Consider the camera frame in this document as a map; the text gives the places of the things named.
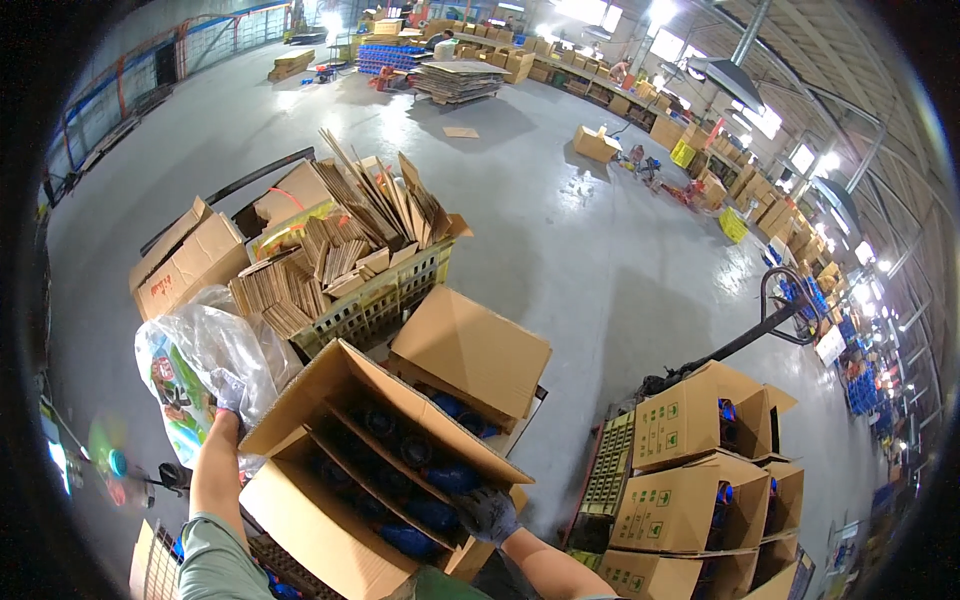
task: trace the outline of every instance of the yellow plastic crate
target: yellow plastic crate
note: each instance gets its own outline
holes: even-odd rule
[[[415,309],[433,286],[446,281],[455,241],[446,237],[367,281],[290,341],[310,358],[334,338],[343,338],[360,351],[374,348],[400,329],[404,311]]]
[[[740,240],[747,234],[747,224],[744,223],[740,217],[736,216],[736,213],[733,212],[733,209],[729,206],[727,210],[724,210],[723,214],[720,215],[720,229],[727,234],[727,237],[729,237],[734,244],[739,244]]]
[[[581,513],[616,515],[627,478],[635,414],[636,411],[631,411],[604,424],[603,437],[580,504]]]
[[[670,160],[673,160],[677,163],[681,169],[685,169],[689,166],[690,162],[693,161],[693,158],[697,155],[697,151],[691,148],[684,141],[677,142],[677,145],[673,147],[673,151],[670,153]]]

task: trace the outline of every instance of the worker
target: worker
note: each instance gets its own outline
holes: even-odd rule
[[[403,19],[404,27],[413,27],[413,24],[410,23],[410,15],[413,14],[414,5],[410,2],[404,2],[403,6],[400,7],[400,18]]]
[[[216,391],[217,412],[194,469],[190,519],[181,533],[184,554],[178,581],[181,600],[273,598],[267,574],[251,559],[240,517],[237,444],[242,433],[238,410],[243,390],[237,387],[242,386],[226,384]],[[458,497],[456,505],[467,531],[502,550],[543,598],[613,600],[617,597],[596,573],[520,525],[513,501],[505,492],[481,488]],[[415,589],[418,600],[490,600],[480,590],[432,566],[419,568],[404,586]],[[391,597],[406,596],[395,592]]]
[[[610,79],[611,81],[617,82],[617,84],[622,84],[623,80],[627,78],[627,69],[630,68],[630,63],[633,62],[633,59],[627,57],[624,60],[621,60],[617,64],[611,67],[610,69]]]
[[[453,30],[444,29],[441,33],[434,34],[430,37],[430,39],[426,40],[426,45],[424,46],[424,49],[428,50],[429,52],[433,52],[433,49],[437,47],[437,44],[439,44],[444,40],[452,39],[452,38],[453,38]]]

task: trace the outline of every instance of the green plastic crate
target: green plastic crate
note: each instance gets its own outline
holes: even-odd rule
[[[604,423],[603,437],[580,504],[581,513],[616,516],[630,468],[635,414],[636,411],[631,411]]]

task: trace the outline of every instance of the hand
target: hand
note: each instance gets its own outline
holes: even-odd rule
[[[499,548],[520,528],[514,500],[502,490],[484,487],[452,499],[460,521],[480,541]]]

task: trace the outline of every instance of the plastic bag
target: plastic bag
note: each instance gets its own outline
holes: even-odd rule
[[[194,300],[235,310],[227,288],[214,287],[222,289],[204,289]],[[241,398],[240,418],[249,429],[302,368],[290,345],[263,329],[254,333],[236,314],[191,302],[137,330],[133,352],[140,376],[160,403],[167,437],[185,467],[196,464],[218,395]]]

